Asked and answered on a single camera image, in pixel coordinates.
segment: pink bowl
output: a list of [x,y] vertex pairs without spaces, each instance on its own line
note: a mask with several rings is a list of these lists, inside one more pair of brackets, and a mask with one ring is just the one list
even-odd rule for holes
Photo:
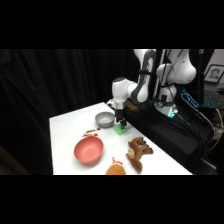
[[81,140],[74,149],[75,158],[84,164],[96,162],[103,153],[103,142],[97,137]]

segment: black curtain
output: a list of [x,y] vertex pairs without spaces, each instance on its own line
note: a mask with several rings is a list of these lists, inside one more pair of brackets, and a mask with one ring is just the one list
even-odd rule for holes
[[133,49],[1,49],[0,145],[30,174],[53,174],[49,118],[107,102],[112,81],[139,69]]

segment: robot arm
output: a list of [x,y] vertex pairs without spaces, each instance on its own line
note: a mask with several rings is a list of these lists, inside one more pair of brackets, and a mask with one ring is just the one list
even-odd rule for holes
[[157,69],[160,90],[156,109],[173,118],[178,113],[174,99],[177,94],[176,84],[189,84],[196,77],[197,71],[189,58],[189,49],[168,49],[166,55],[170,63],[162,64]]
[[131,99],[134,104],[140,104],[148,99],[148,86],[151,74],[155,69],[156,50],[155,49],[135,49],[135,55],[140,61],[141,71],[138,83],[129,81],[125,78],[117,78],[112,84],[113,99],[107,105],[114,108],[116,121],[121,122],[122,129],[125,128],[124,109],[127,99]]

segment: tabletop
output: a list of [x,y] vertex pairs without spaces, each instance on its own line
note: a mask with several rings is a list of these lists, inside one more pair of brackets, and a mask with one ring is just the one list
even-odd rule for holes
[[113,157],[124,164],[127,175],[139,175],[125,156],[129,149],[128,142],[137,137],[143,137],[154,152],[152,155],[142,156],[143,170],[140,175],[192,175],[129,123],[126,127],[128,131],[121,136],[113,127],[98,131],[98,137],[104,143],[102,157],[94,165],[80,163],[74,157],[74,148],[86,131],[98,127],[95,116],[106,111],[114,114],[105,103],[100,103],[50,118],[54,175],[105,175]]

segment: green object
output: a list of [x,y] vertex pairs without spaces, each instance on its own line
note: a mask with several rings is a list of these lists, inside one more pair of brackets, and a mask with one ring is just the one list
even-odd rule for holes
[[127,129],[122,129],[121,124],[114,127],[114,130],[117,132],[118,135],[123,135],[127,132]]

